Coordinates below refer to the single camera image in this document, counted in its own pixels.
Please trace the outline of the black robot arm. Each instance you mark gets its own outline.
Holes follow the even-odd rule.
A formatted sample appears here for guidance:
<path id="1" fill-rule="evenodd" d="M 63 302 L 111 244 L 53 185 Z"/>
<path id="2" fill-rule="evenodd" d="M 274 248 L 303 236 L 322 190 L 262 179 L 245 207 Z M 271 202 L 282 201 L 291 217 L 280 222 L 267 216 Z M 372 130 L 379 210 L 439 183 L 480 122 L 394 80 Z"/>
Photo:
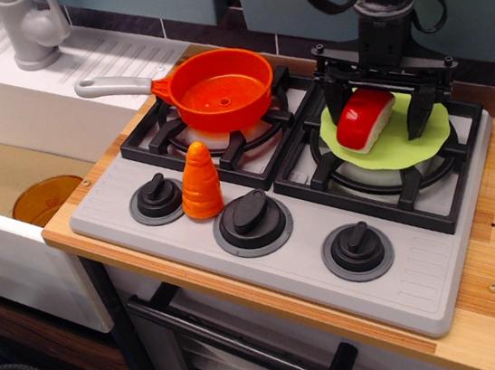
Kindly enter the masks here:
<path id="1" fill-rule="evenodd" d="M 410 93 L 406 126 L 408 138 L 417 139 L 436 103 L 450 96 L 457 62 L 450 55 L 418 44 L 413 30 L 421 30 L 415 0 L 308 0 L 326 14 L 354 9 L 358 18 L 356 40 L 315 46 L 315 75 L 325 90 L 333 121 L 339 121 L 354 86 Z M 437 0 L 443 5 L 445 0 Z"/>

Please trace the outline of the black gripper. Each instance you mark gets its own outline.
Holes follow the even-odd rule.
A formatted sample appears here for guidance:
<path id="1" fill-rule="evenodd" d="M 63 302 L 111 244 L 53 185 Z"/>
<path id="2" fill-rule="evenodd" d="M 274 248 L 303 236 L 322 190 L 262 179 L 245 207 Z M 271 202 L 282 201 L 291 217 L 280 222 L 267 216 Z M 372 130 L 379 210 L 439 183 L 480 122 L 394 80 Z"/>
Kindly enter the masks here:
<path id="1" fill-rule="evenodd" d="M 456 61 L 418 44 L 409 17 L 374 21 L 362 18 L 358 37 L 349 42 L 324 42 L 311 53 L 314 76 L 324 83 L 324 97 L 334 125 L 338 125 L 355 87 L 413 93 L 406 115 L 408 139 L 419 138 L 436 104 L 437 88 L 449 87 Z"/>

